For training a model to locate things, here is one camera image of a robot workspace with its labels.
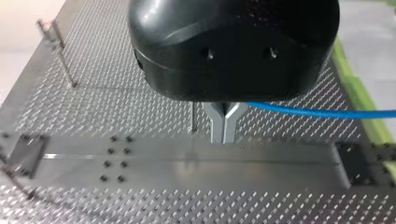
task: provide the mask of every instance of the metal plate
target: metal plate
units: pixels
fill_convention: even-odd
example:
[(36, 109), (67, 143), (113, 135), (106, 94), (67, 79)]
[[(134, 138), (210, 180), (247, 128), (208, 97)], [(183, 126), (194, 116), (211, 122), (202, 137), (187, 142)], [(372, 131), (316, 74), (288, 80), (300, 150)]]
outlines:
[(0, 187), (7, 223), (394, 223), (394, 194)]
[[(67, 1), (58, 23), (65, 35), (64, 56), (78, 87), (67, 89), (59, 64), (41, 44), (0, 111), (1, 127), (20, 133), (67, 136), (122, 133), (178, 137), (188, 133), (188, 103), (154, 92), (137, 68), (128, 35), (127, 9), (128, 0)], [(352, 108), (332, 63), (312, 91), (280, 104)], [(197, 133), (208, 135), (209, 118), (200, 105), (195, 108)], [(361, 130), (353, 120), (300, 118), (250, 108), (238, 121), (237, 134), (239, 139), (323, 142), (358, 140)]]
[(224, 146), (210, 144), (207, 138), (128, 140), (119, 136), (113, 140), (52, 137), (35, 179), (21, 179), (31, 188), (39, 186), (32, 201), (0, 179), (0, 220), (169, 224), (396, 221), (395, 191), (348, 189), (332, 146), (252, 140)]

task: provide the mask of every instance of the blue tube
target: blue tube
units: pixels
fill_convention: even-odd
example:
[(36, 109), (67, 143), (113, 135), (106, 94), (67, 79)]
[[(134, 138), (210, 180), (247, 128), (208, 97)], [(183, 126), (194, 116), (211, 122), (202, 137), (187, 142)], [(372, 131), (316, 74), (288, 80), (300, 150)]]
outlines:
[(269, 110), (277, 113), (309, 116), (325, 119), (394, 119), (396, 118), (396, 110), (376, 110), (376, 111), (353, 111), (353, 110), (317, 110), (307, 108), (293, 108), (282, 105), (270, 105), (267, 103), (249, 102), (262, 110)]

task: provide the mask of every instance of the black plastic housing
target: black plastic housing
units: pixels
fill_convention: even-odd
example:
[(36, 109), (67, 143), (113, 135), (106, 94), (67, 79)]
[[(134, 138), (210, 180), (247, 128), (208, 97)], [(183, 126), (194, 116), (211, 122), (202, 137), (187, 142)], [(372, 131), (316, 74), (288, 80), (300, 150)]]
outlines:
[(288, 100), (311, 89), (339, 26), (337, 0), (132, 0), (148, 84), (176, 100)]

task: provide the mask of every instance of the hole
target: hole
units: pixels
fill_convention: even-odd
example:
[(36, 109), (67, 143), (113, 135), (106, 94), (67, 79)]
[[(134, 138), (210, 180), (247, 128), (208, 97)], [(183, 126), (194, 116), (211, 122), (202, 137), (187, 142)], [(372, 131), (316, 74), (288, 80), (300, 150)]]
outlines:
[(268, 48), (262, 51), (262, 57), (264, 59), (273, 60), (277, 58), (278, 51), (275, 48)]
[(205, 57), (207, 60), (212, 60), (214, 58), (213, 49), (210, 48), (203, 48), (201, 50), (201, 55)]

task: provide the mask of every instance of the vertical metal rod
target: vertical metal rod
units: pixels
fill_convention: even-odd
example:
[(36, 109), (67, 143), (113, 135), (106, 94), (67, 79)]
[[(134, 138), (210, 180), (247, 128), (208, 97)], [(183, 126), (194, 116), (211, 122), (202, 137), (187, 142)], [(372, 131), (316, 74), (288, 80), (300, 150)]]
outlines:
[(66, 60), (64, 59), (64, 55), (62, 54), (62, 49), (60, 47), (55, 47), (54, 49), (56, 58), (58, 59), (59, 64), (62, 67), (62, 70), (64, 71), (64, 76), (66, 77), (67, 81), (69, 82), (70, 86), (72, 88), (75, 88), (77, 86), (77, 82), (75, 82), (70, 75), (70, 70), (69, 67), (66, 64)]
[(69, 67), (67, 66), (66, 60), (63, 55), (64, 41), (62, 39), (58, 24), (56, 23), (56, 21), (53, 21), (51, 24), (51, 27), (54, 30), (54, 33), (56, 35), (55, 39), (51, 38), (50, 32), (48, 30), (46, 30), (46, 28), (44, 27), (42, 20), (37, 21), (37, 26), (38, 26), (39, 30), (41, 31), (41, 34), (44, 36), (44, 38), (49, 41), (51, 50), (55, 53), (56, 58), (57, 58), (59, 64), (61, 65), (64, 76), (67, 79), (67, 82), (69, 83), (70, 87), (75, 88), (77, 86), (77, 82), (73, 80), (73, 78), (70, 74)]
[(195, 133), (197, 130), (195, 124), (195, 102), (190, 102), (190, 132)]
[(56, 38), (59, 41), (59, 45), (61, 46), (62, 49), (64, 49), (64, 39), (62, 38), (61, 30), (59, 29), (58, 23), (56, 21), (52, 22), (52, 29), (56, 34)]
[(37, 24), (38, 29), (40, 30), (41, 34), (44, 36), (44, 38), (47, 39), (49, 42), (52, 42), (53, 39), (50, 37), (50, 34), (46, 30), (46, 28), (44, 28), (43, 21), (42, 20), (38, 20), (36, 24)]

